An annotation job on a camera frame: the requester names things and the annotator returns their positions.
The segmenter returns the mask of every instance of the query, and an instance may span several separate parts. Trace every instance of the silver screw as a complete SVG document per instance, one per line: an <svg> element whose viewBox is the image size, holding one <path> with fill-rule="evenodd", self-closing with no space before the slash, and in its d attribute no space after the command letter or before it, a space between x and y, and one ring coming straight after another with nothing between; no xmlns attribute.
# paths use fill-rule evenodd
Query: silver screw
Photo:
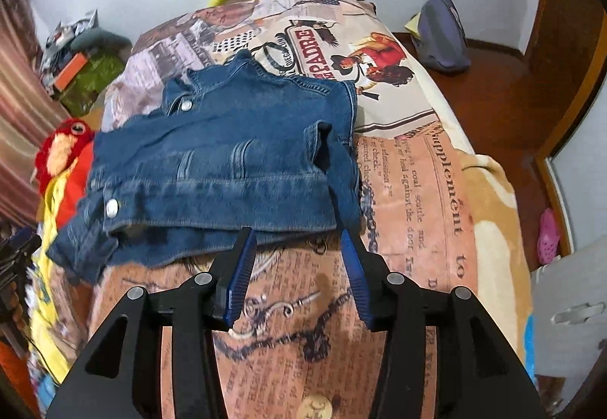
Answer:
<svg viewBox="0 0 607 419"><path fill-rule="evenodd" d="M129 299L133 301L139 299L143 295L143 287L133 287L126 293Z"/></svg>
<svg viewBox="0 0 607 419"><path fill-rule="evenodd" d="M213 280L213 275L208 272L201 272L193 278L198 285L206 285Z"/></svg>
<svg viewBox="0 0 607 419"><path fill-rule="evenodd" d="M472 293L467 287L456 287L455 295L463 300L470 299L472 297Z"/></svg>
<svg viewBox="0 0 607 419"><path fill-rule="evenodd" d="M405 282L405 275L398 272L390 272L388 273L386 280L392 285L401 285Z"/></svg>

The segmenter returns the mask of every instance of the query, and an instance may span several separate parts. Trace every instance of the plush toy eye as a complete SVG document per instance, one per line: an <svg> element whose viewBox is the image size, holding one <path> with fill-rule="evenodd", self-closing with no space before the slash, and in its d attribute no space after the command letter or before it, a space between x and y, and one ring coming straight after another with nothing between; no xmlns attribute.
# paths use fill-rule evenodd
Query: plush toy eye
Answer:
<svg viewBox="0 0 607 419"><path fill-rule="evenodd" d="M74 123L72 125L72 135L82 135L85 131L84 123Z"/></svg>

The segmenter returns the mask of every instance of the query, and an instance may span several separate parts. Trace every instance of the bed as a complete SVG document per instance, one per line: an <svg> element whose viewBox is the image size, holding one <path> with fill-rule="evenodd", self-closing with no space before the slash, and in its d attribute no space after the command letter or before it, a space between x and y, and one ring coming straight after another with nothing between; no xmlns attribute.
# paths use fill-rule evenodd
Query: bed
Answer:
<svg viewBox="0 0 607 419"><path fill-rule="evenodd" d="M108 87L101 130L158 107L168 79L223 63L241 49L275 74L355 80L365 246L422 287L470 287L532 373L532 348L525 343L529 272L514 191L499 164L475 155L436 83L379 21L372 3L251 0L169 20L139 38L124 73ZM128 289L176 287L212 259L157 269L112 266L93 290L67 280L44 248L71 169L47 192L46 242L36 259L41 301L31 312L42 309L44 317L33 319L41 352L33 350L30 369L42 409L54 382L63 380L87 336ZM435 393L433 331L427 328L424 417L432 417ZM334 417L366 417L383 342L356 317L335 234L259 249L241 319L215 337L228 413L294 417L305 414L306 398L314 396L331 404ZM165 330L165 418L173 417L170 346Z"/></svg>

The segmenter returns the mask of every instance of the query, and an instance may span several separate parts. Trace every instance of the printed illustration of couple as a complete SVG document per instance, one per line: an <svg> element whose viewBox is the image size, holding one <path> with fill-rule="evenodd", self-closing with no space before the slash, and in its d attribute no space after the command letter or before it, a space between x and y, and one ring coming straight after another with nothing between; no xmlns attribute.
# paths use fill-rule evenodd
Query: printed illustration of couple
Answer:
<svg viewBox="0 0 607 419"><path fill-rule="evenodd" d="M357 49L353 53L348 56L336 54L331 57L331 61L333 61L333 69L343 75L350 74L356 67L357 84L363 77L370 81L366 85L357 86L357 94L377 101L379 94L367 90L378 83L389 83L397 87L406 85L413 79L414 73L411 69L399 66L407 56L395 39L379 32L371 32L371 35L358 41L354 46ZM366 71L363 71L361 64L368 65Z"/></svg>

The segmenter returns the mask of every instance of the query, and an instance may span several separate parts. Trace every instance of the blue denim jacket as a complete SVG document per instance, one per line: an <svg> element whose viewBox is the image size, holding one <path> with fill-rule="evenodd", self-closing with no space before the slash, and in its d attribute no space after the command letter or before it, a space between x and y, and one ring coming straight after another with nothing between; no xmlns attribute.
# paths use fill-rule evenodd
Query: blue denim jacket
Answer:
<svg viewBox="0 0 607 419"><path fill-rule="evenodd" d="M159 109L95 136L51 260L95 282L105 265L231 248L242 226L260 244L359 228L353 82L278 77L246 50L187 76Z"/></svg>

